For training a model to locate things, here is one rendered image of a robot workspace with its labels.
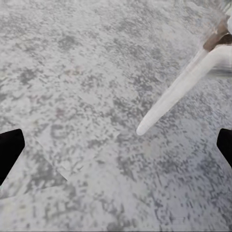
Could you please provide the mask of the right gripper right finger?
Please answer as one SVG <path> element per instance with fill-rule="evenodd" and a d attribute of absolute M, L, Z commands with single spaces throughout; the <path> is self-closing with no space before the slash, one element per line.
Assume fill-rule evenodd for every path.
<path fill-rule="evenodd" d="M 217 147 L 232 167 L 232 130 L 222 128 L 218 134 Z"/>

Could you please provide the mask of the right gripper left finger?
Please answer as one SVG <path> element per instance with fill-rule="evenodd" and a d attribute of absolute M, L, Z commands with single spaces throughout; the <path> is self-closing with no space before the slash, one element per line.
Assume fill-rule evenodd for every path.
<path fill-rule="evenodd" d="M 25 147 L 21 129 L 0 134 L 0 187 Z"/>

